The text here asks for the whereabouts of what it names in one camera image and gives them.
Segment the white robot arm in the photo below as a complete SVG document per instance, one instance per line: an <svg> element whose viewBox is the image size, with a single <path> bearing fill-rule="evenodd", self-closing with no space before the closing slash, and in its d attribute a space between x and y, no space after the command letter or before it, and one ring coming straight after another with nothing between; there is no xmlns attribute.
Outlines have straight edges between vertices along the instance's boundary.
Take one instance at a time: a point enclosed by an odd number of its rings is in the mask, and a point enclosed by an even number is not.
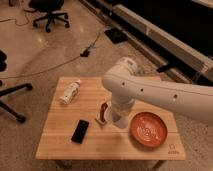
<svg viewBox="0 0 213 171"><path fill-rule="evenodd" d="M213 126L213 87L150 80L137 73L137 63L123 57L102 77L103 87L111 93L106 109L111 123L124 121L135 101L141 100Z"/></svg>

